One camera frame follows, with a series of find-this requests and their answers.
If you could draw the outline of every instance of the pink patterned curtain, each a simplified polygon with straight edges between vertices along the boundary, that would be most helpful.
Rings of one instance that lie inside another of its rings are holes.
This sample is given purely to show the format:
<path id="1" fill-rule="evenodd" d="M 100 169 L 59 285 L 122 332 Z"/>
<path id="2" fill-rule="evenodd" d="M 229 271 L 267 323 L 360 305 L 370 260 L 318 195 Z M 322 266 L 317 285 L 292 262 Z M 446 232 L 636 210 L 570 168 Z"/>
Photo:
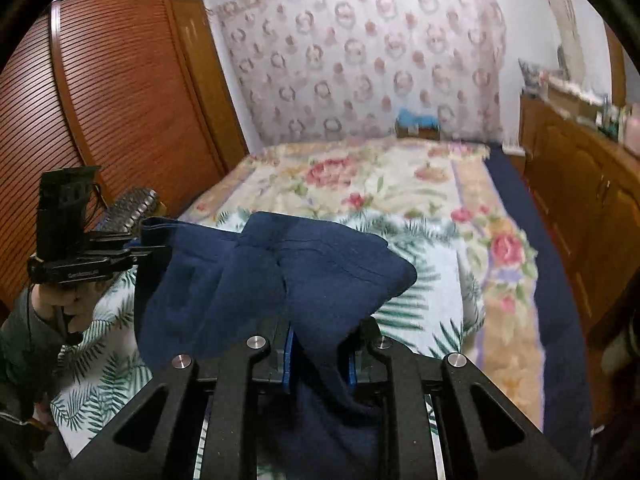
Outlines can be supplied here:
<path id="1" fill-rule="evenodd" d="M 218 7 L 265 145 L 393 132 L 398 110 L 445 136 L 501 140 L 496 0 L 236 0 Z"/>

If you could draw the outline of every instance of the bottle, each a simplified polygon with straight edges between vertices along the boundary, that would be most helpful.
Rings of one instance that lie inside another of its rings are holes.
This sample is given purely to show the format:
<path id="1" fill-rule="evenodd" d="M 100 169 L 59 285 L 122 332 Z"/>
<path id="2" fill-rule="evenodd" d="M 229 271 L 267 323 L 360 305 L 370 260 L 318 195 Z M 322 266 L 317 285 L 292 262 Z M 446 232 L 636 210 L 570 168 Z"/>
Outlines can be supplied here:
<path id="1" fill-rule="evenodd" d="M 631 115 L 626 120 L 625 148 L 640 155 L 640 105 L 631 105 Z"/>

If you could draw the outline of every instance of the metal screw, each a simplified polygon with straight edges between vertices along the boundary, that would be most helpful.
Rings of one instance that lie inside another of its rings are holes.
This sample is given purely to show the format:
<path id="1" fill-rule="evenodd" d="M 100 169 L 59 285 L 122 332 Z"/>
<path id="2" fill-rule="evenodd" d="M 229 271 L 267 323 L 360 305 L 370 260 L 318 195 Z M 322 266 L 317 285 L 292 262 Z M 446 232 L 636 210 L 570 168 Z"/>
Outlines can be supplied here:
<path id="1" fill-rule="evenodd" d="M 376 348 L 379 348 L 380 350 L 386 350 L 391 346 L 391 339 L 382 336 L 379 339 L 376 339 L 376 342 L 374 344 L 376 345 Z"/>
<path id="2" fill-rule="evenodd" d="M 447 361 L 449 361 L 449 364 L 451 366 L 454 366 L 456 368 L 462 368 L 464 365 L 466 365 L 466 357 L 464 357 L 462 354 L 449 354 L 449 356 L 447 357 Z"/>
<path id="3" fill-rule="evenodd" d="M 182 369 L 191 364 L 191 357 L 187 354 L 180 354 L 171 359 L 171 365 L 174 368 Z"/>
<path id="4" fill-rule="evenodd" d="M 253 350 L 258 350 L 266 344 L 267 340 L 261 335 L 252 335 L 249 339 L 246 340 L 246 345 Z"/>

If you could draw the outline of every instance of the louvered door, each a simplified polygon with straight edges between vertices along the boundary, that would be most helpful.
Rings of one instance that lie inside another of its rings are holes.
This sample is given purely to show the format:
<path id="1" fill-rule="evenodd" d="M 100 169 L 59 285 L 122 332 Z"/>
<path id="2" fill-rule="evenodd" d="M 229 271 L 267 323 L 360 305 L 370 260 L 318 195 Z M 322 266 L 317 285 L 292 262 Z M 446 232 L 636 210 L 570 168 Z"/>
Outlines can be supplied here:
<path id="1" fill-rule="evenodd" d="M 52 12 L 72 105 L 108 189 L 152 187 L 174 216 L 223 172 L 170 5 L 58 0 Z"/>
<path id="2" fill-rule="evenodd" d="M 0 89 L 0 301 L 10 308 L 35 250 L 40 174 L 81 165 L 58 101 L 48 16 L 12 55 Z"/>

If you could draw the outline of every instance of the floral bedspread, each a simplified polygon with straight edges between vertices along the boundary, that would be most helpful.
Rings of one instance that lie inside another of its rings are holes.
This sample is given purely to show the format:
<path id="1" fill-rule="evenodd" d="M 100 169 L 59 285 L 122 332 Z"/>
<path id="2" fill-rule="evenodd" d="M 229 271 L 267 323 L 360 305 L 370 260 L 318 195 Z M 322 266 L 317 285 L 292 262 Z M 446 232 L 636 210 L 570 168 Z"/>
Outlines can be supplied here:
<path id="1" fill-rule="evenodd" d="M 488 156 L 484 146 L 389 137 L 273 146 L 247 157 L 181 219 L 215 223 L 238 208 L 321 219 L 371 208 L 452 219 L 486 309 L 465 352 L 542 429 L 536 251 L 506 213 L 484 165 Z"/>

